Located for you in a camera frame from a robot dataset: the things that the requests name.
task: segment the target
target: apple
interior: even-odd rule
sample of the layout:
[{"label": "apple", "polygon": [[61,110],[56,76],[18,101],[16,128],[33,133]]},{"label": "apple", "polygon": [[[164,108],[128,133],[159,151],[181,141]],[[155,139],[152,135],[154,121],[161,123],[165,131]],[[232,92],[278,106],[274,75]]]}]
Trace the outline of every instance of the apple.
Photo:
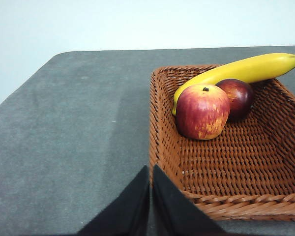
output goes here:
[{"label": "apple", "polygon": [[237,79],[224,79],[216,86],[224,90],[230,100],[229,120],[236,121],[248,116],[254,103],[254,91],[248,83]]},{"label": "apple", "polygon": [[215,85],[194,84],[179,96],[175,123],[178,133],[192,139],[216,138],[230,113],[226,93]]}]

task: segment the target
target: yellow banana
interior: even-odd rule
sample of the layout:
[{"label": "yellow banana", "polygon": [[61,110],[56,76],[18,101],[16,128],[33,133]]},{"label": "yellow banana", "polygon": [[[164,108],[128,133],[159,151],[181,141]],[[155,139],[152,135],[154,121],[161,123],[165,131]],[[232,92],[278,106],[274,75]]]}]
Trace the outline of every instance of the yellow banana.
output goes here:
[{"label": "yellow banana", "polygon": [[214,85],[228,78],[238,79],[246,83],[254,83],[281,76],[293,68],[295,68],[294,54],[269,53],[238,60],[208,70],[188,80],[176,90],[172,114],[174,116],[176,115],[176,104],[180,94],[185,88],[191,85],[198,83]]}]

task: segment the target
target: brown wicker basket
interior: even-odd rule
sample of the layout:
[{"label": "brown wicker basket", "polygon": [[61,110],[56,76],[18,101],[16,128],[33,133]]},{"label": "brown wicker basket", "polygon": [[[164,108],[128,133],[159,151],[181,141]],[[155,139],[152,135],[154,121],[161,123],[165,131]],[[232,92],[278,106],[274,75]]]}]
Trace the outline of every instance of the brown wicker basket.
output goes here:
[{"label": "brown wicker basket", "polygon": [[213,140],[178,134],[176,89],[211,65],[169,66],[150,83],[150,171],[155,164],[215,220],[295,220],[295,96],[277,79],[252,84],[249,116]]}]

